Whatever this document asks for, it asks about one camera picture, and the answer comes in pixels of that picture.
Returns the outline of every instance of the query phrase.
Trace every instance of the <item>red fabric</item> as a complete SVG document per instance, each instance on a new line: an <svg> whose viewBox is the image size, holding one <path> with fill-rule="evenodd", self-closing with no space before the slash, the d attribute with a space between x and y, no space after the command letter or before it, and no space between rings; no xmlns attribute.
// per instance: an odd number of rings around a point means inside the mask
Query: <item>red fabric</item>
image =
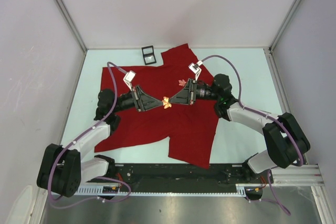
<svg viewBox="0 0 336 224"><path fill-rule="evenodd" d="M164 65L160 67L122 67L136 73L132 81L134 86L139 84L144 92L160 100L171 97L182 89L179 80L194 78L188 65L198 61L187 44L163 52L162 57ZM211 84L212 75L204 66L201 67L199 79ZM118 96L127 93L129 89L122 80L124 74L116 68L112 72L116 78ZM113 89L107 68L102 71L101 90L103 89ZM94 151L148 144L169 136L169 157L208 168L218 122L214 103L197 100L194 105L173 104L168 109L160 107L146 112L135 109L117 112L121 117L118 129L99 143Z"/></svg>

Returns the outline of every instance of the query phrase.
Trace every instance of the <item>small orange object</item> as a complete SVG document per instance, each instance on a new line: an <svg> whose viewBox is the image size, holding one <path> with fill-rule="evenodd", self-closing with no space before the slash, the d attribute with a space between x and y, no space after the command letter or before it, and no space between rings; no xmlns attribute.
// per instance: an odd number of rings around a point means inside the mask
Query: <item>small orange object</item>
<svg viewBox="0 0 336 224"><path fill-rule="evenodd" d="M163 97L162 102L163 102L163 106L164 106L165 109L170 108L172 106L172 104L169 103L169 98L168 97Z"/></svg>
<svg viewBox="0 0 336 224"><path fill-rule="evenodd" d="M182 79L182 80L179 80L179 85L180 86L185 86L187 84L187 82L184 80L184 79Z"/></svg>

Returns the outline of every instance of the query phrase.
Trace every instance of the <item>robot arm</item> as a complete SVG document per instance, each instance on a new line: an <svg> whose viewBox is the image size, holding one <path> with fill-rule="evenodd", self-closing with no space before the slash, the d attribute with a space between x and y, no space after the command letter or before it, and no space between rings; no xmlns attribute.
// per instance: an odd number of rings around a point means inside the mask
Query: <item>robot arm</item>
<svg viewBox="0 0 336 224"><path fill-rule="evenodd" d="M138 111L147 111L163 105L162 101L146 94L140 86L132 87L130 76L134 77L132 74L127 74L124 81L131 91L118 97L113 112L131 108L136 108ZM99 176L113 176L115 174L116 167L112 158L96 155L92 160L82 162L83 158L98 143L105 140L118 128L120 117L115 113L111 113L104 122L101 122L98 126L94 126L97 121L100 121L108 114L114 99L114 92L112 90L105 89L99 93L95 121L91 124L92 130L69 147L58 162L51 183L51 190L53 192L71 197L81 183ZM39 187L47 189L51 168L63 149L63 146L56 144L47 146L37 178L37 185Z"/></svg>
<svg viewBox="0 0 336 224"><path fill-rule="evenodd" d="M306 136L292 114L276 115L260 111L267 116L259 115L244 109L232 95L231 90L229 77L224 74L217 74L211 86L189 79L183 90L170 98L170 103L191 105L197 99L216 100L214 109L219 118L241 123L262 134L267 150L246 161L249 168L256 174L275 166L287 168L298 159L294 145L287 136L282 135L282 129L273 120L266 118L268 116L277 119L285 126L298 145L301 154L310 149Z"/></svg>

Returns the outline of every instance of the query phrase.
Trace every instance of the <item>table surface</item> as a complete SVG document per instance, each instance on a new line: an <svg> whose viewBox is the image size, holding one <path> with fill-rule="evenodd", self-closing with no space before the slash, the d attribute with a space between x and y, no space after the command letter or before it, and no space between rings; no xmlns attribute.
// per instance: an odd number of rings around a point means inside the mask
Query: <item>table surface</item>
<svg viewBox="0 0 336 224"><path fill-rule="evenodd" d="M156 49L157 63L163 65L161 52ZM198 59L217 54L228 58L237 68L242 79L242 101L252 107L281 113L276 90L262 49L192 49ZM79 78L61 144L66 145L87 129L95 116L100 91L102 67L107 61L118 66L143 66L140 49L89 50ZM224 73L230 76L233 95L238 97L238 81L233 69L225 61L212 58L204 66L214 76ZM100 154L115 159L116 163L184 163L168 157L169 138L152 144L125 147ZM218 121L210 163L242 163L250 156L266 149L264 137L239 123ZM96 155L93 150L83 159Z"/></svg>
<svg viewBox="0 0 336 224"><path fill-rule="evenodd" d="M160 197L132 196L117 204L89 200L62 211L46 203L41 223L45 224L321 224L314 195L308 187L275 187L281 203L292 213L287 216L269 202L249 204L241 197ZM266 187L262 196L273 199ZM68 206L84 196L63 198Z"/></svg>

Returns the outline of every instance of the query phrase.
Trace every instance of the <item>white wall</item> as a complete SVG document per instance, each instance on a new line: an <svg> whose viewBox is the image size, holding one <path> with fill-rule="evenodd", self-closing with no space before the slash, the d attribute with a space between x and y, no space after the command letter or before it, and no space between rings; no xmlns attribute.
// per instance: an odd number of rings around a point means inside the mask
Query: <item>white wall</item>
<svg viewBox="0 0 336 224"><path fill-rule="evenodd" d="M83 58L53 0L0 0L0 223L59 141Z"/></svg>
<svg viewBox="0 0 336 224"><path fill-rule="evenodd" d="M294 0L64 0L93 48L269 46Z"/></svg>
<svg viewBox="0 0 336 224"><path fill-rule="evenodd" d="M293 114L311 143L311 163L321 168L336 206L336 4L303 0L275 49Z"/></svg>

